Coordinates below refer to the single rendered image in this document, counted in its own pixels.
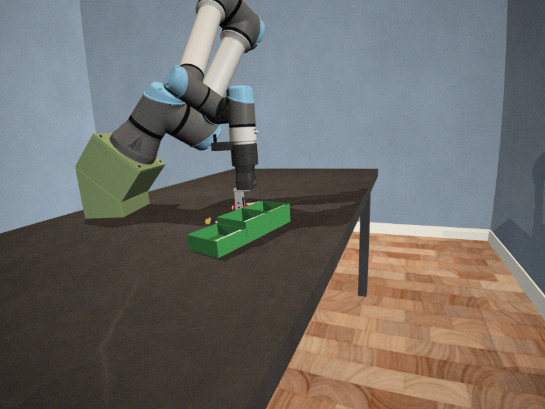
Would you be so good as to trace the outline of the green rack of bins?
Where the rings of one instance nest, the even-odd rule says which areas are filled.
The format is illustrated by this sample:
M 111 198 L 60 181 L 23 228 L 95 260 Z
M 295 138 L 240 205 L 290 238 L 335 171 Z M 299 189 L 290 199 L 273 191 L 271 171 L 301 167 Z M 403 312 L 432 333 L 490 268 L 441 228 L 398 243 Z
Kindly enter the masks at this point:
M 217 224 L 188 234 L 189 250 L 220 258 L 289 222 L 289 203 L 260 201 L 218 216 Z

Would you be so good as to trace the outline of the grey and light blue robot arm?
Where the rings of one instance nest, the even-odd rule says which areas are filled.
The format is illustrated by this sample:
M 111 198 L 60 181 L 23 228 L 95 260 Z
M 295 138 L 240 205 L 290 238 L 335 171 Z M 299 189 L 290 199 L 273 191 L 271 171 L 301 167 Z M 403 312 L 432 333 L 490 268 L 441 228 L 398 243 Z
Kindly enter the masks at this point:
M 153 164 L 166 133 L 206 150 L 224 123 L 256 127 L 253 89 L 229 84 L 242 55 L 261 42 L 264 23 L 243 0 L 199 0 L 196 14 L 179 66 L 171 68 L 163 83 L 149 85 L 129 119 L 110 137 L 134 161 Z M 222 42 L 204 77 L 219 25 Z

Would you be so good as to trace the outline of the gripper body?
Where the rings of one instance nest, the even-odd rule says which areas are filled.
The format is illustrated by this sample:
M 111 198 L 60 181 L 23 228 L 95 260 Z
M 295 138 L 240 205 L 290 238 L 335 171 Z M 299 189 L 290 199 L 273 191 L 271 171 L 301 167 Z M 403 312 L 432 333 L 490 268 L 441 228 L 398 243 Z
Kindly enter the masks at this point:
M 256 186 L 255 165 L 258 164 L 256 127 L 238 127 L 229 129 L 229 139 L 217 142 L 213 134 L 211 151 L 231 150 L 232 166 L 236 170 L 237 190 L 251 190 Z

